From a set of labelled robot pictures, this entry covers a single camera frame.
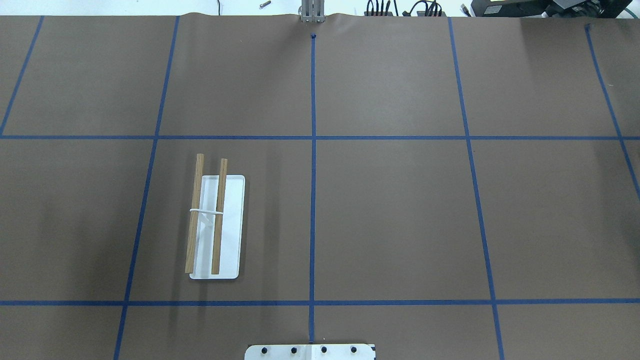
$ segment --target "wooden dowel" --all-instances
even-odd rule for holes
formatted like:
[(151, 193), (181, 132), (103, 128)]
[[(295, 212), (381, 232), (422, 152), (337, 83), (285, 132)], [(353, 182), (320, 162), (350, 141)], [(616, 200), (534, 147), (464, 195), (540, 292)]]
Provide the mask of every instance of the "wooden dowel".
[[(225, 211), (225, 188), (227, 187), (227, 159), (220, 160), (220, 177), (218, 178), (218, 200), (216, 211)], [(222, 216), (216, 215), (213, 231), (213, 259), (211, 261), (211, 273), (220, 274), (220, 249), (222, 241)]]
[[(204, 154), (196, 154), (196, 172), (193, 178), (193, 194), (191, 195), (191, 208), (200, 208), (200, 190), (202, 189), (202, 170), (204, 168)], [(184, 272), (193, 272), (193, 263), (196, 257), (196, 234), (198, 232), (199, 212), (192, 211), (189, 214), (189, 236), (187, 238), (187, 261)]]

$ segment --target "white mounting plate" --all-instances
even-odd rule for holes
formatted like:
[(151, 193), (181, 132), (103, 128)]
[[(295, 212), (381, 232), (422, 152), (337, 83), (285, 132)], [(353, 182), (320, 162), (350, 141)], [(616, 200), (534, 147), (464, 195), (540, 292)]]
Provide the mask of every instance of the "white mounting plate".
[(376, 346), (369, 344), (252, 345), (244, 360), (375, 360)]
[[(202, 177), (200, 209), (216, 209), (218, 200), (218, 176)], [(240, 273), (240, 245), (242, 241), (242, 218), (244, 213), (244, 176), (227, 175), (225, 188), (225, 210), (222, 221), (220, 247), (220, 274), (211, 274), (213, 258), (214, 215), (200, 213), (196, 235), (196, 258), (192, 279), (235, 279)]]

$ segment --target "wire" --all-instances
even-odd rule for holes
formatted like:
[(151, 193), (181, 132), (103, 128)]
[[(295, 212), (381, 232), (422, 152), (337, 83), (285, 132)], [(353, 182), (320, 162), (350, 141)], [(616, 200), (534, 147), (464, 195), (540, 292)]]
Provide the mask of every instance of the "wire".
[(433, 0), (433, 1), (418, 0), (415, 4), (413, 4), (413, 6), (411, 7), (411, 10), (409, 10), (408, 12), (406, 11), (402, 12), (402, 15), (411, 16), (411, 14), (413, 13), (413, 9), (415, 9), (415, 7), (420, 3), (424, 4), (424, 16), (432, 16), (432, 17), (442, 16), (442, 6), (438, 4), (436, 0)]
[(471, 13), (469, 13), (469, 9), (467, 9), (466, 5), (460, 5), (460, 11), (462, 11), (466, 16), (471, 17)]
[(634, 19), (637, 19), (637, 18), (638, 18), (638, 17), (634, 14), (634, 12), (633, 12), (633, 11), (631, 11), (631, 10), (629, 10), (629, 9), (627, 9), (627, 8), (625, 8), (625, 11), (626, 11), (626, 12), (628, 12), (628, 13), (629, 13), (629, 15), (631, 15), (631, 17), (632, 17), (632, 18), (634, 18)]
[(411, 13), (413, 12), (413, 9), (415, 9), (416, 5), (423, 3), (424, 4), (424, 12), (426, 13), (427, 11), (429, 11), (429, 4), (430, 1), (426, 1), (426, 0), (419, 0), (417, 3), (413, 4), (413, 6), (411, 7), (411, 10), (409, 10), (409, 12), (403, 12), (402, 14), (404, 16), (411, 16)]

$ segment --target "grid line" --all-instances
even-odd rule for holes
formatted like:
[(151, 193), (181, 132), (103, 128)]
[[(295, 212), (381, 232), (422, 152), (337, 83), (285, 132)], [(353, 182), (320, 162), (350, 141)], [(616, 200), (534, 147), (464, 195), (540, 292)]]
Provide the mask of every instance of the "grid line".
[(619, 141), (640, 136), (538, 135), (0, 135), (0, 140), (498, 140), (498, 141)]
[[(149, 306), (309, 306), (308, 300), (130, 300), (129, 307)], [(314, 306), (508, 306), (566, 304), (640, 304), (640, 298), (565, 299), (432, 299), (432, 300), (314, 300)], [(111, 300), (0, 300), (0, 306), (123, 306)]]
[(2, 124), (0, 124), (0, 135), (4, 133), (4, 127), (6, 126), (6, 123), (9, 120), (9, 114), (11, 113), (13, 102), (15, 100), (15, 97), (18, 95), (18, 89), (20, 88), (20, 84), (22, 83), (22, 77), (24, 76), (24, 72), (27, 70), (27, 65), (29, 65), (29, 59), (31, 59), (31, 53), (33, 53), (33, 48), (36, 46), (36, 41), (38, 40), (38, 35), (40, 34), (40, 29), (42, 28), (43, 21), (44, 21), (44, 16), (41, 16), (40, 20), (38, 21), (38, 26), (36, 27), (36, 31), (33, 33), (33, 38), (31, 39), (31, 44), (29, 45), (29, 50), (27, 51), (27, 55), (24, 57), (24, 62), (22, 63), (20, 74), (18, 74), (18, 80), (16, 80), (15, 82), (15, 86), (13, 87), (13, 92), (11, 93), (11, 97), (9, 98), (9, 103), (7, 104), (6, 110), (4, 111)]
[(175, 23), (173, 25), (173, 36), (171, 40), (171, 48), (169, 50), (169, 57), (166, 64), (166, 72), (164, 74), (164, 84), (162, 90), (162, 96), (160, 98), (160, 105), (158, 108), (158, 116), (156, 120), (156, 133), (153, 145), (151, 146), (151, 155), (149, 156), (149, 166), (147, 169), (147, 178), (145, 180), (145, 189), (142, 195), (142, 202), (140, 204), (140, 215), (138, 217), (138, 227), (136, 228), (136, 238), (133, 243), (133, 251), (131, 253), (131, 263), (129, 264), (129, 275), (127, 276), (127, 287), (124, 295), (124, 303), (122, 304), (122, 312), (120, 314), (120, 325), (118, 326), (118, 336), (116, 338), (115, 350), (113, 352), (113, 360), (118, 360), (120, 357), (120, 345), (122, 344), (122, 336), (124, 335), (124, 326), (127, 319), (127, 310), (129, 308), (129, 297), (131, 296), (131, 286), (133, 283), (133, 273), (136, 269), (136, 260), (138, 258), (138, 247), (140, 245), (140, 235), (142, 234), (142, 225), (145, 219), (145, 210), (147, 209), (147, 198), (149, 195), (149, 186), (151, 184), (151, 175), (154, 169), (154, 162), (156, 160), (156, 149), (158, 144), (158, 134), (160, 132), (160, 125), (162, 124), (162, 115), (164, 111), (164, 100), (166, 98), (166, 89), (169, 85), (169, 76), (171, 74), (171, 64), (173, 61), (173, 51), (175, 49), (175, 39), (178, 34), (178, 25), (180, 24), (180, 17), (175, 17)]
[(616, 128), (616, 134), (618, 134), (618, 140), (620, 141), (620, 147), (622, 148), (622, 153), (625, 155), (625, 161), (627, 162), (627, 168), (629, 169), (629, 174), (631, 175), (631, 180), (634, 182), (634, 188), (636, 188), (636, 195), (638, 200), (640, 200), (640, 186), (638, 186), (638, 180), (636, 178), (636, 173), (634, 172), (634, 167), (631, 164), (631, 159), (629, 158), (629, 153), (627, 152), (627, 146), (625, 145), (625, 140), (622, 137), (622, 131), (620, 130), (620, 125), (618, 124), (618, 119), (616, 118), (616, 113), (613, 111), (613, 105), (611, 104), (611, 99), (609, 98), (609, 92), (607, 91), (607, 87), (604, 85), (604, 80), (602, 79), (602, 73), (600, 72), (600, 66), (598, 65), (598, 59), (596, 57), (596, 52), (593, 49), (593, 42), (591, 41), (591, 24), (587, 24), (584, 27), (584, 33), (587, 36), (587, 43), (589, 44), (589, 51), (591, 52), (591, 59), (593, 60), (593, 67), (596, 70), (596, 75), (598, 76), (598, 82), (600, 83), (600, 88), (602, 89), (602, 94), (604, 95), (604, 99), (607, 102), (607, 107), (609, 109), (609, 115), (611, 115), (611, 121), (613, 121), (613, 126)]
[(311, 209), (309, 232), (309, 343), (316, 331), (316, 33), (311, 33)]
[(462, 80), (460, 78), (460, 66), (458, 65), (458, 54), (456, 52), (456, 38), (453, 33), (453, 23), (451, 18), (449, 21), (449, 37), (451, 38), (451, 52), (453, 54), (453, 66), (456, 72), (456, 82), (458, 83), (458, 97), (460, 99), (460, 111), (462, 114), (462, 123), (465, 128), (465, 138), (467, 141), (467, 153), (469, 156), (469, 167), (471, 170), (471, 180), (474, 185), (474, 196), (476, 198), (476, 211), (478, 216), (478, 224), (480, 226), (480, 237), (482, 239), (482, 247), (484, 253), (484, 267), (486, 268), (486, 278), (489, 285), (489, 295), (492, 301), (493, 326), (495, 327), (495, 337), (498, 345), (498, 355), (500, 360), (504, 360), (504, 349), (502, 346), (502, 333), (500, 331), (500, 318), (498, 316), (498, 306), (495, 303), (495, 288), (493, 286), (493, 272), (491, 270), (491, 259), (489, 257), (489, 246), (486, 242), (486, 232), (484, 230), (484, 217), (482, 213), (482, 202), (480, 201), (480, 191), (478, 190), (476, 164), (474, 162), (474, 152), (471, 146), (471, 137), (469, 133), (469, 124), (467, 122), (467, 108), (465, 106), (465, 96), (462, 91)]

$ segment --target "white tray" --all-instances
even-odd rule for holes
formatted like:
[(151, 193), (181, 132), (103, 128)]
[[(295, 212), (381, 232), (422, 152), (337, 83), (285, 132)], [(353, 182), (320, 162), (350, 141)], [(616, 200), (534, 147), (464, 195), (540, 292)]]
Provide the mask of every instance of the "white tray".
[[(200, 209), (214, 211), (218, 199), (218, 176), (203, 176)], [(196, 258), (192, 279), (235, 279), (240, 273), (240, 246), (244, 212), (244, 176), (227, 175), (222, 221), (220, 274), (211, 274), (214, 215), (200, 213), (196, 235)]]

